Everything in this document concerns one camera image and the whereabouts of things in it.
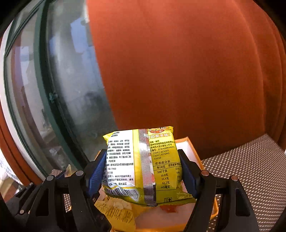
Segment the brown polka dot tablecloth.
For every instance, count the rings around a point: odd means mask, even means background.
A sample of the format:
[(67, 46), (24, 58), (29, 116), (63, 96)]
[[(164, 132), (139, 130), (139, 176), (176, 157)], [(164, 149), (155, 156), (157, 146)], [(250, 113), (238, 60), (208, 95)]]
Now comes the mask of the brown polka dot tablecloth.
[[(238, 177), (257, 219), (259, 231), (285, 231), (285, 153), (268, 135), (203, 160), (216, 177)], [(221, 196), (215, 197), (207, 231), (214, 231)]]

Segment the orange curtain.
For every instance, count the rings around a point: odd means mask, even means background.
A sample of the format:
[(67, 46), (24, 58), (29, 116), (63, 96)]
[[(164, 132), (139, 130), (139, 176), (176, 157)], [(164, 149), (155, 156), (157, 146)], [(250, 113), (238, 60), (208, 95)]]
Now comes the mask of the orange curtain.
[(285, 35), (254, 1), (87, 1), (120, 130), (173, 126), (205, 159), (285, 148)]

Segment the green framed window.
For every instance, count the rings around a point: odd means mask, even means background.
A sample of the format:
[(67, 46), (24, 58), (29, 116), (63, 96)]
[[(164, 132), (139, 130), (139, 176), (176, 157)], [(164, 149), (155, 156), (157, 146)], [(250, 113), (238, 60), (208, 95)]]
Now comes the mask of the green framed window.
[(1, 45), (1, 104), (21, 155), (40, 177), (84, 168), (116, 130), (86, 1), (31, 1)]

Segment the orange cardboard box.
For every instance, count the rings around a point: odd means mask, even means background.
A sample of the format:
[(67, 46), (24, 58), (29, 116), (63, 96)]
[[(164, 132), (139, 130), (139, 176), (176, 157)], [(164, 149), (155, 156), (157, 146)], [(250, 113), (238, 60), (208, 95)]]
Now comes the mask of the orange cardboard box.
[[(183, 200), (183, 201), (174, 201), (174, 202), (171, 202), (171, 203), (165, 203), (165, 204), (162, 204), (162, 205), (185, 205), (185, 204), (188, 204), (188, 203), (195, 203), (195, 200), (194, 199), (187, 199), (187, 200)], [(134, 204), (134, 203), (130, 203), (130, 204), (131, 204), (132, 211), (134, 213), (135, 219), (140, 215), (140, 213), (146, 211), (148, 207), (155, 207), (155, 206), (137, 205), (137, 204)], [(137, 229), (135, 229), (135, 231), (171, 231), (171, 230), (155, 230), (155, 229), (152, 229), (152, 230), (146, 230), (146, 229), (144, 229), (144, 230), (137, 230)]]

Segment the yellow butter chips bag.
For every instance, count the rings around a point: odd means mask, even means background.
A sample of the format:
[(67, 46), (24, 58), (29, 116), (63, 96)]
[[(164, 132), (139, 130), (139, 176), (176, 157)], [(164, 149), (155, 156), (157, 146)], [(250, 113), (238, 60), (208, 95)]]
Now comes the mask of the yellow butter chips bag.
[(135, 231), (135, 216), (131, 204), (122, 199), (107, 196), (103, 188), (99, 193), (95, 206), (106, 216), (112, 225), (112, 231)]

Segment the yellow noodle snack packet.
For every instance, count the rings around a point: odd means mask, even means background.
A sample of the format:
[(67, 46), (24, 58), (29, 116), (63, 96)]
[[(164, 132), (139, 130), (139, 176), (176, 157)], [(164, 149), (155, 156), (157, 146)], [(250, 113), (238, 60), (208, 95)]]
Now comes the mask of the yellow noodle snack packet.
[(194, 199), (182, 188), (182, 166), (172, 126), (120, 130), (103, 136), (108, 149), (105, 193), (144, 206)]

